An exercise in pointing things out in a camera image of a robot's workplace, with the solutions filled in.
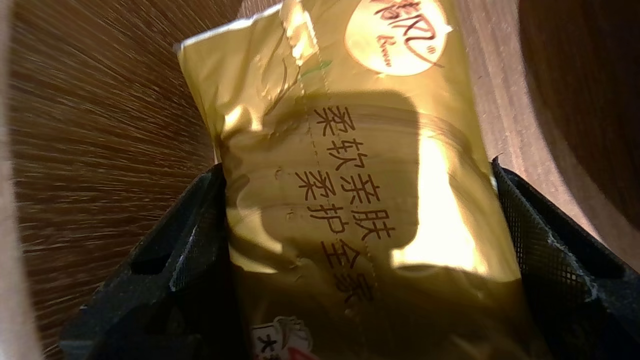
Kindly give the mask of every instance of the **wooden surface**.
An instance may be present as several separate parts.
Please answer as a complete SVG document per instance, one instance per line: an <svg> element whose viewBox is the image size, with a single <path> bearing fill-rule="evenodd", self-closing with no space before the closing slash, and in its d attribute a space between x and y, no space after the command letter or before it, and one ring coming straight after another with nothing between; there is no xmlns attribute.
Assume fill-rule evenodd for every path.
<svg viewBox="0 0 640 360"><path fill-rule="evenodd" d="M456 1L488 154L640 269L637 6ZM47 357L60 356L65 319L211 164L172 45L274 2L16 1L13 171Z"/></svg>

